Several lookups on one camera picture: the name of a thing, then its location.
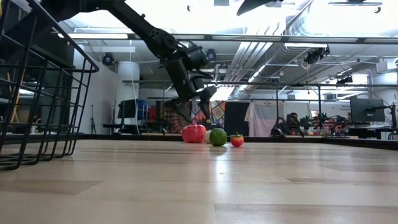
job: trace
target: tomato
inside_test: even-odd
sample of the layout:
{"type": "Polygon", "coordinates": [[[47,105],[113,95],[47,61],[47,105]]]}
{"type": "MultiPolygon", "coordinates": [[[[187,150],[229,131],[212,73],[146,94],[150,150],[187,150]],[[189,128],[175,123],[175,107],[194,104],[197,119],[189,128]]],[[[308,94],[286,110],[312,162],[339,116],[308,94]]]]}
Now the tomato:
{"type": "Polygon", "coordinates": [[[244,142],[244,138],[241,134],[236,134],[231,136],[231,144],[235,147],[242,146],[244,142]]]}
{"type": "Polygon", "coordinates": [[[182,129],[182,139],[187,143],[205,141],[206,128],[203,125],[190,124],[182,129]]]}

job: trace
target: wooden floor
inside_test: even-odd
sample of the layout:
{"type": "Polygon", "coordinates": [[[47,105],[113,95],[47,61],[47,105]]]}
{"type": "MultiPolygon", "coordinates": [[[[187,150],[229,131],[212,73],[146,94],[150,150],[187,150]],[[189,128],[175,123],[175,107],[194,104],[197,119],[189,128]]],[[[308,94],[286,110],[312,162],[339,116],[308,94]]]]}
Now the wooden floor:
{"type": "Polygon", "coordinates": [[[396,224],[398,152],[79,141],[71,157],[0,173],[0,223],[396,224]]]}

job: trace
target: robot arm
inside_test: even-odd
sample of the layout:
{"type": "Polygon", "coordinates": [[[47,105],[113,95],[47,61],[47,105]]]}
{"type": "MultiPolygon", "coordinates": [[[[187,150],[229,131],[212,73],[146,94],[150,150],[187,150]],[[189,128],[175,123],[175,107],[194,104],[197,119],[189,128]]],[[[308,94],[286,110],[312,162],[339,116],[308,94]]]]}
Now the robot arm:
{"type": "MultiPolygon", "coordinates": [[[[207,118],[210,117],[208,103],[210,98],[216,92],[214,86],[204,88],[201,82],[191,78],[189,72],[199,71],[202,66],[208,63],[205,53],[201,47],[192,44],[186,47],[177,41],[168,32],[152,26],[144,19],[144,15],[139,15],[131,9],[125,0],[42,0],[42,6],[54,17],[56,21],[69,19],[79,12],[93,12],[97,10],[107,10],[113,16],[118,18],[123,24],[135,32],[148,46],[148,49],[160,59],[161,64],[169,73],[170,79],[178,93],[178,98],[169,105],[177,110],[185,119],[189,119],[189,112],[186,111],[185,104],[192,98],[200,98],[200,108],[207,118]]],[[[6,35],[21,40],[21,32],[29,30],[32,26],[34,15],[32,13],[21,20],[13,29],[6,31],[6,35]]],[[[48,34],[51,26],[48,22],[37,21],[37,28],[33,41],[40,38],[40,35],[48,34]]],[[[2,47],[8,53],[10,58],[17,58],[16,52],[9,48],[9,45],[3,44],[2,47]]]]}

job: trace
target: speaker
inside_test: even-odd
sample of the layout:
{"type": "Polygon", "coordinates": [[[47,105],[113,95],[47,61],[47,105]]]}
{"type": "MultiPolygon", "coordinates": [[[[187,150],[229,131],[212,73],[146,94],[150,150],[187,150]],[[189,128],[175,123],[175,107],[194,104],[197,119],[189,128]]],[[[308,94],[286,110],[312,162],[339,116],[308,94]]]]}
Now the speaker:
{"type": "Polygon", "coordinates": [[[216,60],[216,52],[214,49],[208,49],[206,52],[207,59],[209,62],[214,62],[216,60]]]}
{"type": "Polygon", "coordinates": [[[102,58],[102,63],[107,66],[113,65],[114,61],[112,53],[105,53],[105,56],[102,58]]]}

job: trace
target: red apple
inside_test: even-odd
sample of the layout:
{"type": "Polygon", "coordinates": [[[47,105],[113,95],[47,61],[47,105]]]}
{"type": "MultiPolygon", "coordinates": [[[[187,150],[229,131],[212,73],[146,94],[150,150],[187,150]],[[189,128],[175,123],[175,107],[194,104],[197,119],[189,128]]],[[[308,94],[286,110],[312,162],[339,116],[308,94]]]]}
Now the red apple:
{"type": "Polygon", "coordinates": [[[231,144],[235,147],[242,146],[244,142],[243,136],[236,133],[236,135],[231,136],[231,144]]]}

